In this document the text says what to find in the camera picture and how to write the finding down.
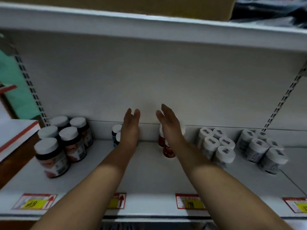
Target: person's left hand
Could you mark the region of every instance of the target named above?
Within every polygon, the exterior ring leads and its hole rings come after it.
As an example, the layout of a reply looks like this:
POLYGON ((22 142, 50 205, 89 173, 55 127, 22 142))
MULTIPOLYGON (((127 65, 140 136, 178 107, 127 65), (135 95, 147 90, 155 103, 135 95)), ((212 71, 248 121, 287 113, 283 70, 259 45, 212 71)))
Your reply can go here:
POLYGON ((121 129, 120 143, 124 147, 136 147, 139 136, 138 122, 140 120, 141 112, 135 109, 134 114, 131 114, 129 108, 124 117, 124 123, 121 129))

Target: shelf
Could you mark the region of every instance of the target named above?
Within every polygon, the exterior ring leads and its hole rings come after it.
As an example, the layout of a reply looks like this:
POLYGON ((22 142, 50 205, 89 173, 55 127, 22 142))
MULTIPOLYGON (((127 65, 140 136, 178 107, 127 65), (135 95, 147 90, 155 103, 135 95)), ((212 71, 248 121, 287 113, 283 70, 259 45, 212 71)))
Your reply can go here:
POLYGON ((282 167, 282 171, 305 193, 307 197, 306 158, 307 148, 287 148, 289 162, 282 167))
POLYGON ((307 31, 0 2, 0 28, 307 51, 307 31))
POLYGON ((5 92, 9 92, 13 89, 17 88, 15 85, 6 85, 4 87, 0 87, 0 94, 4 94, 5 92))
POLYGON ((40 129, 36 120, 9 119, 0 123, 0 162, 40 129))
MULTIPOLYGON (((44 211, 11 210, 23 193, 58 194, 59 200, 82 181, 113 149, 112 141, 95 141, 84 160, 73 164, 56 179, 48 179, 33 158, 0 191, 1 219, 39 219, 44 211)), ((304 194, 283 174, 268 175, 237 155, 227 171, 260 196, 279 216, 307 217, 294 214, 282 197, 304 194)), ((107 210, 105 218, 117 221, 177 221, 210 219, 207 211, 178 210, 175 193, 196 193, 177 158, 164 157, 157 143, 140 142, 131 159, 118 192, 127 193, 125 209, 107 210)))

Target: person's left arm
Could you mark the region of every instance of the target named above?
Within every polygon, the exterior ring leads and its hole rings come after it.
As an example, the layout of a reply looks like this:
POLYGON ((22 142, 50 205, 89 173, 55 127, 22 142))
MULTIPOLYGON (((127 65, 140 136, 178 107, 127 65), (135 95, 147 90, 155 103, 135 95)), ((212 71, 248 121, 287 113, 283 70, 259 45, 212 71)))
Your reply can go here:
POLYGON ((135 153, 140 111, 128 109, 120 144, 75 188, 48 210, 31 230, 96 230, 135 153))

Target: jar lid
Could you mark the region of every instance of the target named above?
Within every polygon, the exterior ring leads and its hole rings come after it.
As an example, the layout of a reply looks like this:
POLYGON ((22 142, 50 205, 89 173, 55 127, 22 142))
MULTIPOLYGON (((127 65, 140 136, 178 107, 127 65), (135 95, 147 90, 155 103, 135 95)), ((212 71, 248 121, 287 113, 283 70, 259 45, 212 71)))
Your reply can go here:
POLYGON ((262 131, 261 129, 257 129, 255 131, 255 133, 257 134, 257 138, 258 139, 261 139, 261 140, 266 140, 266 139, 269 139, 270 136, 268 133, 265 133, 264 131, 262 131))
POLYGON ((278 163, 278 164, 286 164, 289 160, 287 155, 285 154, 285 151, 280 150, 278 148, 270 148, 266 154, 266 157, 268 157, 270 160, 278 163))
POLYGON ((159 134, 160 134, 160 136, 162 136, 164 138, 164 134, 163 134, 163 131, 162 131, 162 124, 160 124, 159 134))
POLYGON ((257 134, 250 130, 243 130, 240 136, 242 137, 242 139, 244 139, 245 141, 249 141, 249 142, 252 139, 257 138, 257 134))
POLYGON ((116 124, 116 125, 114 125, 114 126, 112 127, 112 131, 113 131, 114 133, 119 133, 119 132, 121 131, 121 129, 122 129, 122 125, 121 125, 121 124, 116 124))
POLYGON ((269 144, 270 148, 278 148, 280 150, 285 149, 280 143, 276 142, 275 140, 271 138, 267 139, 266 142, 269 144))
POLYGON ((220 145, 220 141, 212 136, 205 137, 203 142, 204 148, 209 151, 215 151, 220 145))
POLYGON ((252 139, 249 147, 258 153, 265 153, 270 146, 267 144, 267 142, 261 139, 252 139))
POLYGON ((221 137, 227 137, 226 133, 221 128, 215 128, 213 130, 214 137, 220 139, 221 137))
POLYGON ((221 146, 226 146, 226 147, 230 147, 232 149, 235 148, 236 144, 229 138, 227 137, 221 137, 219 139, 220 143, 221 143, 221 146))
POLYGON ((37 132, 37 134, 38 134, 38 137, 41 139, 53 138, 59 134, 59 131, 57 129, 57 126, 48 126, 48 127, 43 127, 42 129, 40 129, 37 132))
POLYGON ((62 140, 69 141, 78 136, 78 129, 76 127, 66 127, 59 132, 62 140))
POLYGON ((186 125, 183 122, 180 122, 180 129, 182 135, 185 135, 186 125))
POLYGON ((45 138, 34 145, 37 154, 44 155, 53 152, 59 146, 56 138, 45 138))
POLYGON ((69 123, 67 116, 57 116, 49 120, 51 125, 56 125, 57 127, 64 127, 69 123))
POLYGON ((199 137, 200 138, 205 138, 207 136, 213 136, 213 131, 210 130, 209 128, 203 127, 199 130, 199 137))
POLYGON ((84 117, 73 118, 70 122, 72 127, 81 128, 86 125, 86 119, 84 117))
POLYGON ((117 141, 117 142, 120 142, 120 135, 121 135, 120 132, 116 134, 116 141, 117 141))
POLYGON ((220 146, 217 148, 215 156, 221 162, 232 163, 236 157, 236 153, 230 147, 220 146))

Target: person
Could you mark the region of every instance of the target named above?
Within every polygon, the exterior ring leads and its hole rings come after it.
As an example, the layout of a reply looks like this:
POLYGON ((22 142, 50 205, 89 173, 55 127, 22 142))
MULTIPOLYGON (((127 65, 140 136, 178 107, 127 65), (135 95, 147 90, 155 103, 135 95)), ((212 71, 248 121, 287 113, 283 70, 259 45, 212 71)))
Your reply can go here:
MULTIPOLYGON (((188 143, 174 112, 162 104, 156 116, 170 147, 219 229, 290 230, 270 207, 237 179, 188 143)), ((140 111, 128 109, 120 144, 75 188, 48 210, 32 230, 98 229, 132 158, 139 137, 140 111)))

